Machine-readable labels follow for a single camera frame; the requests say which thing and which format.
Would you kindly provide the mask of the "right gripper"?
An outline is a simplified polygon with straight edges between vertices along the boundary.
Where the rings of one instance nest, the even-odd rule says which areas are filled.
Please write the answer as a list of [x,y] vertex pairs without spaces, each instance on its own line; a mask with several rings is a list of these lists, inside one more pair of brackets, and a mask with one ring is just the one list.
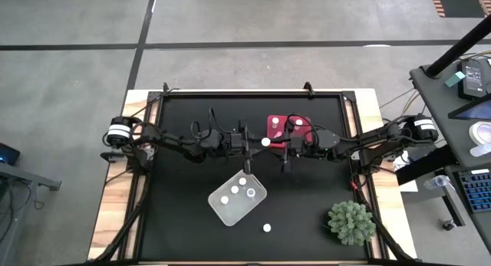
[[[269,138],[271,140],[284,139],[292,135],[292,155],[297,157],[315,158],[315,134],[310,126],[300,126],[291,132],[285,123],[270,123]],[[281,163],[281,172],[291,172],[292,162],[290,160],[289,144],[286,143],[282,148],[270,148],[269,151]]]

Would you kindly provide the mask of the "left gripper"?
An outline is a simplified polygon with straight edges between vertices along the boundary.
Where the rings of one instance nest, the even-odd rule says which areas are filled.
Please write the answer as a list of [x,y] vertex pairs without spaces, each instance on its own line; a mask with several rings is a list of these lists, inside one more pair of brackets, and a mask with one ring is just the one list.
[[243,171],[245,174],[252,173],[252,159],[257,153],[265,149],[264,146],[251,147],[248,142],[260,142],[264,136],[258,136],[250,131],[247,120],[239,121],[239,128],[231,131],[221,131],[223,139],[223,152],[226,156],[244,156]]

